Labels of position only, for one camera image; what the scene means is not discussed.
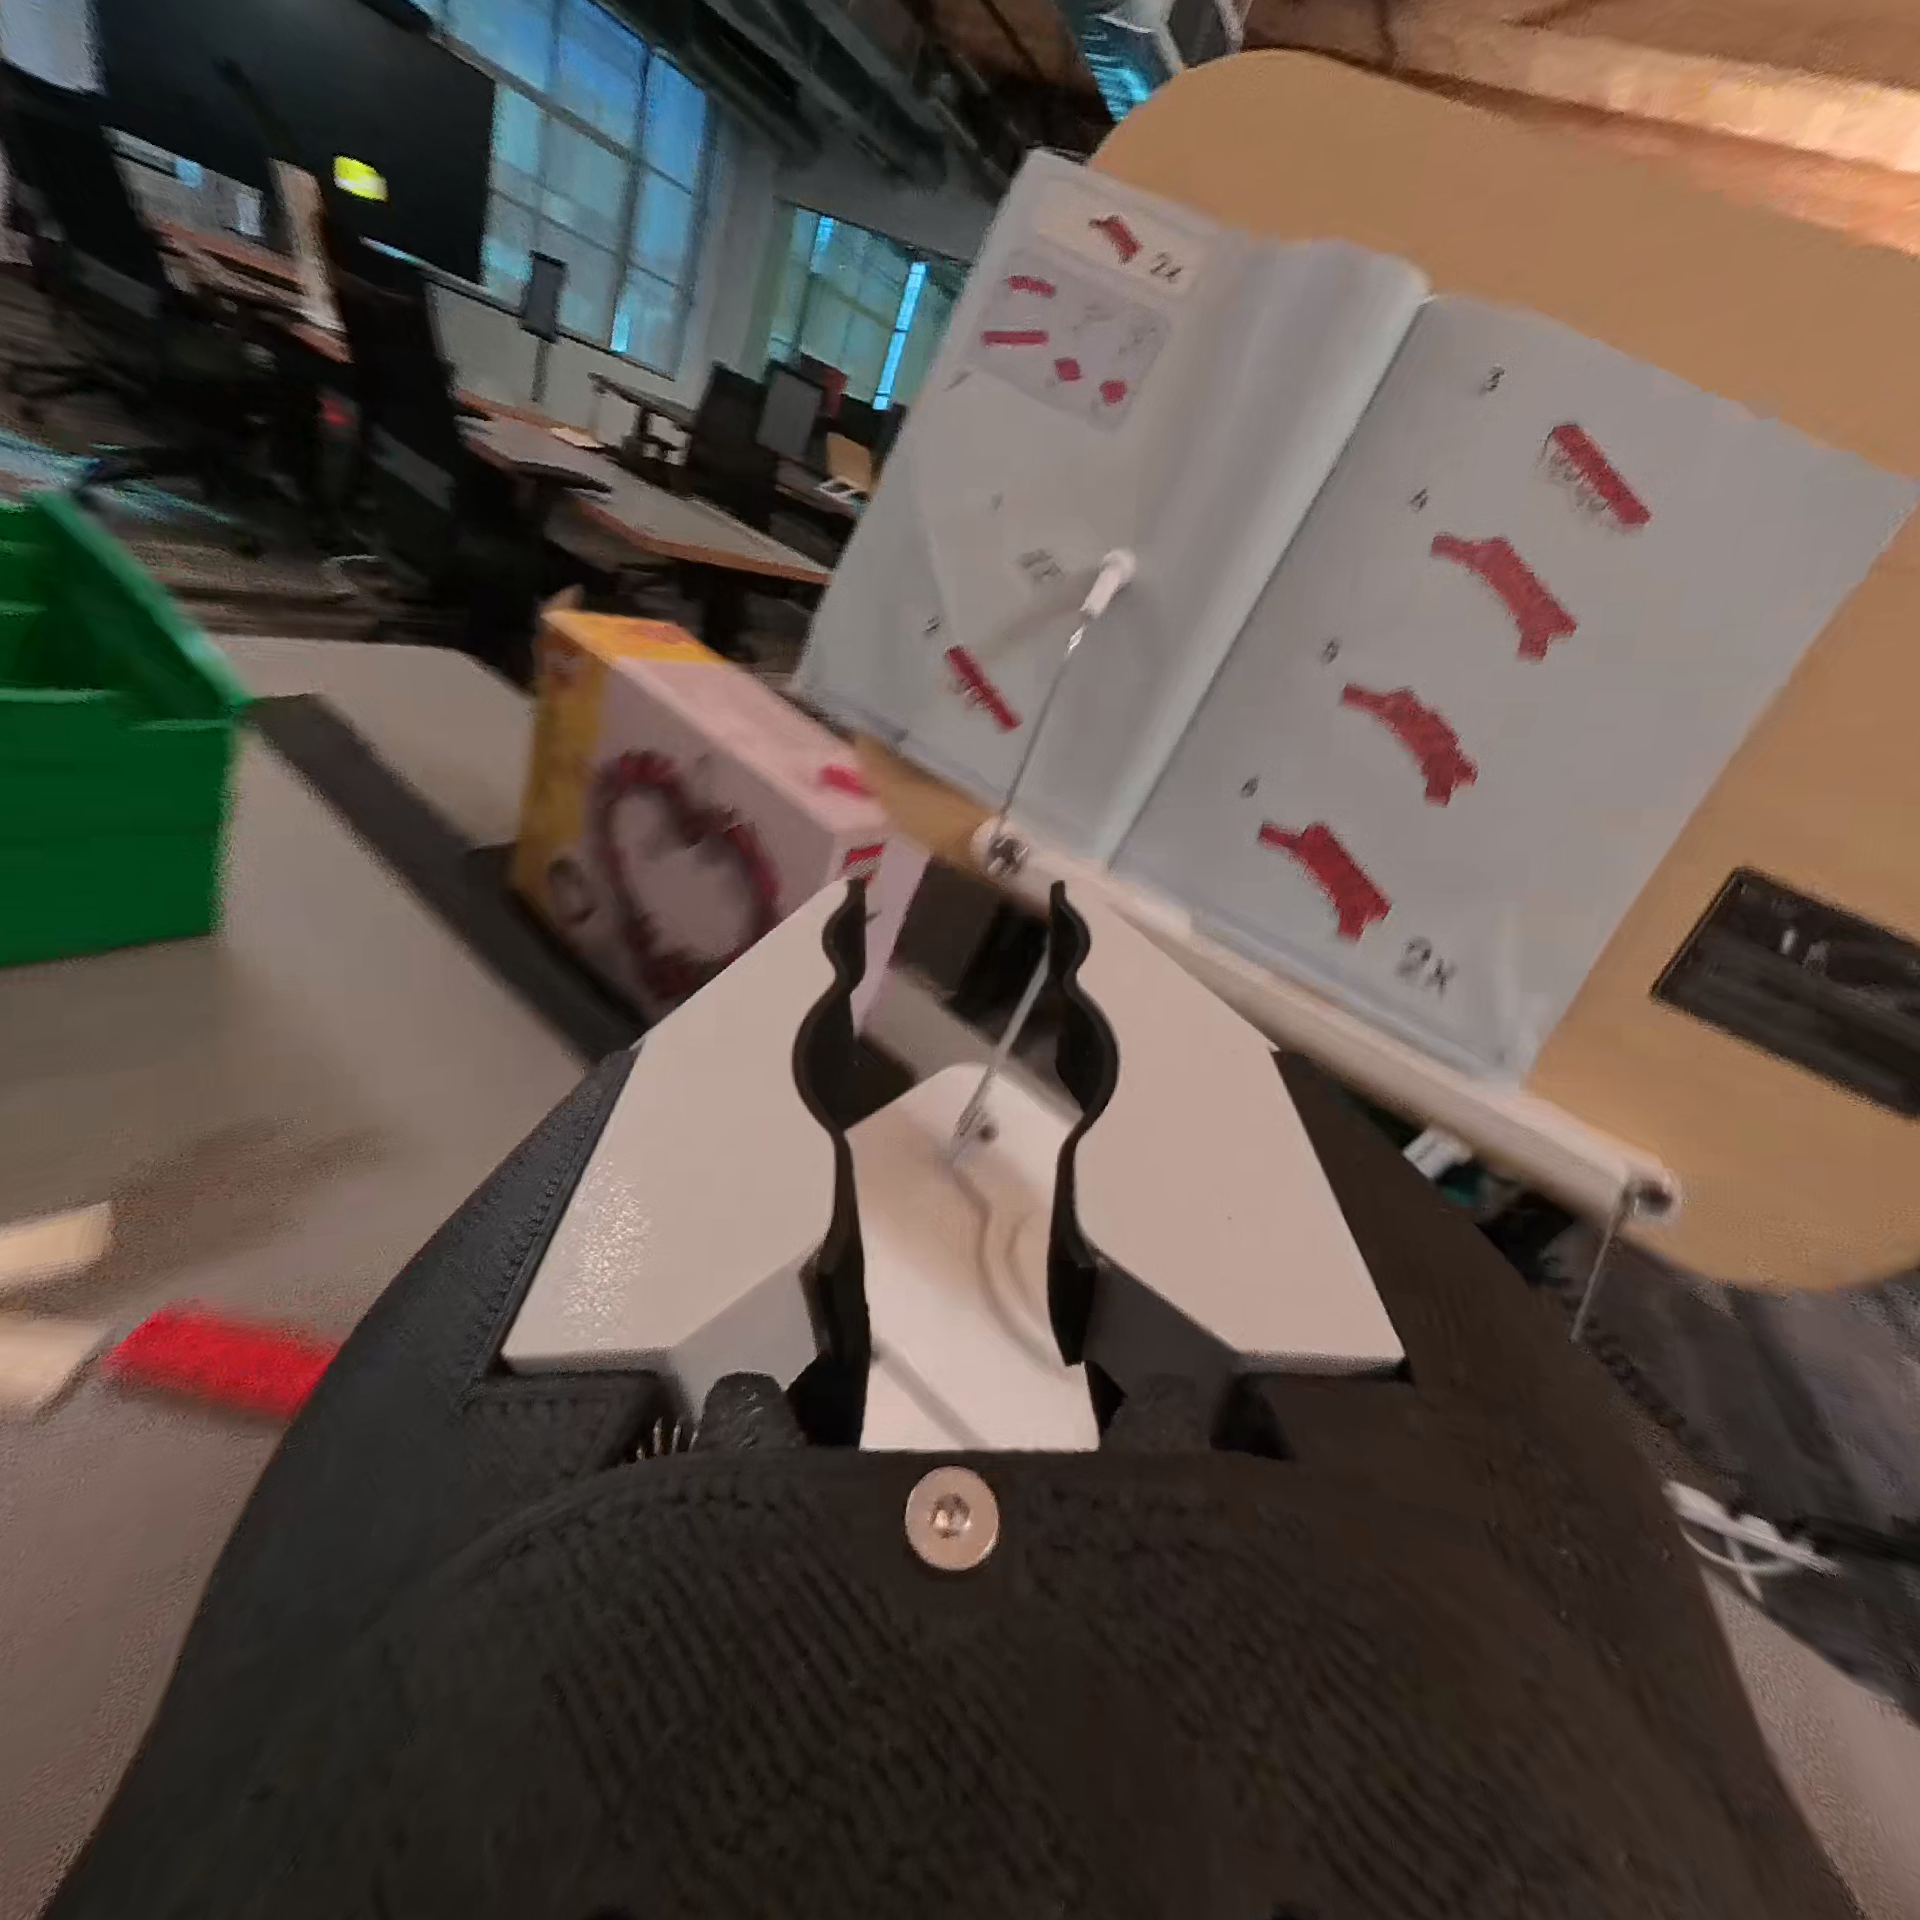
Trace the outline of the black wall screen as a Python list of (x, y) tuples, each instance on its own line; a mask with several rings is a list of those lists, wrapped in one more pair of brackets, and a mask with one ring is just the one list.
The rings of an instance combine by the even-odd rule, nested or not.
[(414, 4), (101, 3), (111, 129), (270, 186), (305, 170), (374, 245), (483, 277), (495, 82)]

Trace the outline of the wooden book stand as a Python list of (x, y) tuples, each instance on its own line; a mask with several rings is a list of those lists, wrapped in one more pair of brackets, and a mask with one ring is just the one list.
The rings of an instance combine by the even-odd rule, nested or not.
[[(1309, 56), (1135, 108), (1090, 172), (1275, 242), (1415, 265), (1915, 482), (1915, 261)], [(937, 850), (997, 805), (883, 776)], [(1015, 887), (1106, 895), (1278, 1039), (1513, 1162), (1626, 1248), (1809, 1332), (1915, 1283), (1915, 509), (1626, 907), (1522, 1079), (1466, 1072), (1015, 827)]]

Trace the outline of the yellow white lego box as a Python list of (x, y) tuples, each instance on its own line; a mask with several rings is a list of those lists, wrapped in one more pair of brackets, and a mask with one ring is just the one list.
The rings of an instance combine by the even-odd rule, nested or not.
[(681, 626), (539, 615), (513, 895), (646, 1023), (841, 881), (866, 883), (861, 1023), (927, 855), (848, 743)]

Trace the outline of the pale blue instruction booklet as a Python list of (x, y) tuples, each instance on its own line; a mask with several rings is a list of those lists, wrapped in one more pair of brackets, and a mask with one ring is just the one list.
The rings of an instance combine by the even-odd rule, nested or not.
[(1912, 509), (1560, 323), (1042, 151), (798, 685), (1515, 1081)]

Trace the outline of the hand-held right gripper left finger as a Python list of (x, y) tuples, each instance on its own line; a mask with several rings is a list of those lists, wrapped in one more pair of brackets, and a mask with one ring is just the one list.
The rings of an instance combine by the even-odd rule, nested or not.
[(645, 1375), (673, 1413), (767, 1377), (851, 1449), (873, 1367), (849, 1125), (869, 887), (805, 901), (632, 1048), (497, 1360)]

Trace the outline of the green plastic bin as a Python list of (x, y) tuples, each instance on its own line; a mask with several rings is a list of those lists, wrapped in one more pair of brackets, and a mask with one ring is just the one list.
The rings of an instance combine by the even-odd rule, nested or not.
[(210, 936), (248, 692), (62, 493), (2, 509), (2, 965)]

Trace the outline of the red angled lego plate assembly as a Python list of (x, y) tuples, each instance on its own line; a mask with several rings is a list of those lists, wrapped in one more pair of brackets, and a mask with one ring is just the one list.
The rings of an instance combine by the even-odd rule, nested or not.
[(111, 1385), (235, 1418), (287, 1424), (341, 1343), (199, 1304), (150, 1312), (96, 1360)]

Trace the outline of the brown office desk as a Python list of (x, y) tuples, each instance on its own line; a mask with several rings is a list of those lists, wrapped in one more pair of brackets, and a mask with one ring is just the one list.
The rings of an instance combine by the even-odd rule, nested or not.
[(829, 563), (749, 528), (713, 503), (640, 481), (570, 427), (487, 411), (462, 413), (458, 427), (477, 459), (533, 485), (534, 521), (555, 544), (782, 585), (823, 588), (831, 576)]

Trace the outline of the black office chair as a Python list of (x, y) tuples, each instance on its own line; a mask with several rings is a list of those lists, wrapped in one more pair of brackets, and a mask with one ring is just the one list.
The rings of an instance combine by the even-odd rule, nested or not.
[(546, 451), (477, 441), (417, 271), (326, 215), (321, 242), (352, 354), (359, 496), (374, 551), (462, 653), (522, 684), (544, 588), (544, 527), (562, 496), (607, 485)]

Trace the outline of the large window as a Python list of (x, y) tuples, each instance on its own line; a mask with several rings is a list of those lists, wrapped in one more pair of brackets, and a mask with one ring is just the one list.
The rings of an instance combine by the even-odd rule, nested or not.
[(681, 371), (713, 176), (713, 109), (594, 3), (427, 4), (495, 88), (482, 288), (519, 305), (534, 255), (563, 267), (560, 331)]
[(969, 267), (802, 203), (778, 203), (749, 359), (821, 363), (878, 411), (910, 407)]

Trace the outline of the pale lego piece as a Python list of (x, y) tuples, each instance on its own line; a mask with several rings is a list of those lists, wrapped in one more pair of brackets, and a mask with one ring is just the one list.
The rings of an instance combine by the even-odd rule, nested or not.
[(2, 1293), (72, 1280), (111, 1248), (111, 1208), (90, 1205), (2, 1224)]
[(26, 1423), (54, 1407), (106, 1336), (81, 1319), (2, 1312), (2, 1423)]

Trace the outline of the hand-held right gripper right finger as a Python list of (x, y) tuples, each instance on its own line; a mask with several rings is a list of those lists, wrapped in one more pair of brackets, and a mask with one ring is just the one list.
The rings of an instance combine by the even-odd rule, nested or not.
[(1062, 881), (1046, 981), (1077, 1108), (1051, 1181), (1046, 1323), (1094, 1428), (1157, 1387), (1199, 1433), (1230, 1433), (1267, 1379), (1402, 1377), (1275, 1044)]

